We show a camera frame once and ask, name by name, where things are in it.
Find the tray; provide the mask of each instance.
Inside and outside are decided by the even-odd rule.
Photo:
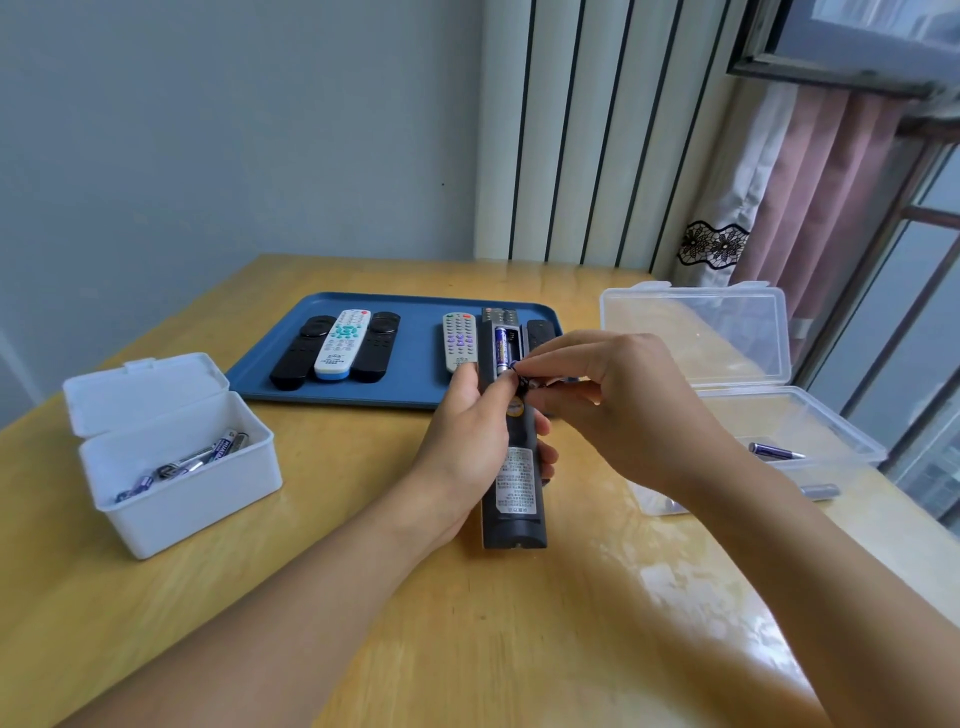
[[[464,311],[480,316],[486,306],[515,308],[522,324],[546,319],[562,332],[552,308],[540,303],[445,299],[426,296],[389,296],[376,293],[315,293],[295,305],[266,336],[253,345],[227,372],[230,389],[247,400],[360,404],[374,407],[435,409],[450,383],[444,364],[441,320],[444,314]],[[380,381],[353,379],[317,381],[310,377],[296,392],[282,392],[270,381],[270,371],[311,316],[337,316],[347,308],[370,312],[393,311],[400,317],[387,374]]]

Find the person's left hand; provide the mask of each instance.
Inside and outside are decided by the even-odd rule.
[[[427,522],[436,534],[431,550],[450,541],[483,497],[507,457],[507,405],[516,393],[517,378],[507,371],[481,397],[474,364],[461,364],[450,380],[405,487],[412,489],[430,513]],[[550,432],[550,421],[536,412],[537,434]],[[559,454],[538,441],[540,474],[553,477]]]

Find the black floral lace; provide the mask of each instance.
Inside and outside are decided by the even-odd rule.
[[[718,230],[703,220],[697,220],[686,226],[677,258],[683,265],[706,263],[719,271],[736,265],[748,237],[750,234],[739,225],[730,224]]]

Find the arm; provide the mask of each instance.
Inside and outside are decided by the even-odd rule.
[[[655,336],[574,331],[516,365],[527,401],[686,506],[763,597],[838,726],[960,725],[960,630],[704,407]]]
[[[481,398],[460,367],[394,488],[62,725],[308,725],[387,599],[490,487],[515,390],[509,373]],[[557,453],[540,456],[548,477]]]

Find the plastic container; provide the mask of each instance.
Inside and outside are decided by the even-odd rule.
[[[798,387],[791,377],[783,292],[762,281],[727,288],[672,288],[647,281],[600,296],[600,326],[655,333],[704,404],[744,448],[751,442],[806,455],[772,462],[800,485],[818,471],[875,466],[887,450]],[[841,489],[843,483],[835,483]],[[644,513],[677,512],[661,494],[631,483]]]
[[[97,510],[138,559],[250,505],[282,485],[274,433],[205,353],[142,359],[63,383]],[[214,443],[234,428],[250,436],[233,454],[120,503],[156,467]]]

